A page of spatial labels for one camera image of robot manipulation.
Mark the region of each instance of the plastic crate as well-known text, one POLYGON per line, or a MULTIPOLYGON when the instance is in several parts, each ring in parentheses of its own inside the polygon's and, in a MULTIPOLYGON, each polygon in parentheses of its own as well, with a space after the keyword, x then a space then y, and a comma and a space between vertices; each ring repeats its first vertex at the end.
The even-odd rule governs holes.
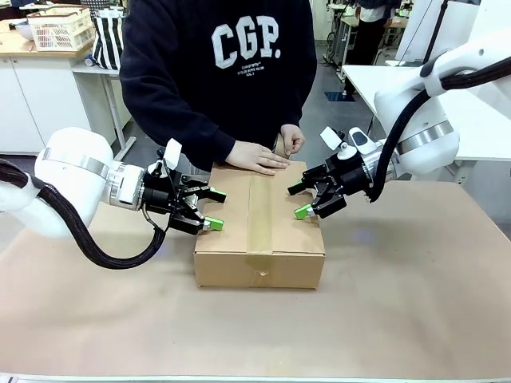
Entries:
POLYGON ((77 52, 94 40, 86 6, 52 6, 27 16, 38 50, 77 52))

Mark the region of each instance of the cardboard box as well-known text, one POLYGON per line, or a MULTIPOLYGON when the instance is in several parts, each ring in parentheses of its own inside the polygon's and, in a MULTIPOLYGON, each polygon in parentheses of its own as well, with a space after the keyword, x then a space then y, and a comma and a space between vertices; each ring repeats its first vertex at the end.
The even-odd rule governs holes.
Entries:
POLYGON ((294 210, 312 195, 290 196, 305 163, 294 162, 275 177, 214 168, 210 184, 226 192, 225 204, 206 203, 204 215, 223 219, 224 230, 200 235, 195 249, 199 286, 318 287, 325 261, 317 219, 298 221, 294 210))

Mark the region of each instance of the person's left hand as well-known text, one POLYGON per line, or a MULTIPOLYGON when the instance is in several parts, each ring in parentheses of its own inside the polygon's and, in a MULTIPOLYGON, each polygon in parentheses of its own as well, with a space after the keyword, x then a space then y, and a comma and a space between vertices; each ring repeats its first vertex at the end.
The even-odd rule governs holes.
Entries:
POLYGON ((303 136, 302 130, 293 124, 282 125, 280 129, 282 137, 284 137, 284 150, 286 156, 296 154, 305 144, 305 136, 303 136))

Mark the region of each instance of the black pants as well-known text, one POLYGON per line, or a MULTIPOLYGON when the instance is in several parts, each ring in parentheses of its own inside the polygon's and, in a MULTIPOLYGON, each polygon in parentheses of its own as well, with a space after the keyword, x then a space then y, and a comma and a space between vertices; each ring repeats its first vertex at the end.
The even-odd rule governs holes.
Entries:
MULTIPOLYGON (((377 22, 363 22, 360 20, 355 46, 351 51, 351 55, 348 57, 350 65, 373 64, 380 41, 385 33, 385 28, 383 27, 385 23, 385 18, 377 22)), ((355 87, 348 78, 346 79, 344 90, 348 94, 352 94, 355 91, 355 87)))

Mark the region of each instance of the box lid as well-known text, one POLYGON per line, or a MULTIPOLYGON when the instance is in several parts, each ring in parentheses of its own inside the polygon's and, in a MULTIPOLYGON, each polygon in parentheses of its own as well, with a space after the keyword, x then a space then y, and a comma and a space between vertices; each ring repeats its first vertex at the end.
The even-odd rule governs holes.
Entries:
POLYGON ((304 192, 289 195, 306 170, 293 162, 274 177, 234 168, 214 168, 210 185, 226 192, 226 203, 206 203, 204 215, 225 221, 224 230, 199 235, 196 252, 324 255, 317 219, 298 221, 294 210, 312 201, 304 192))

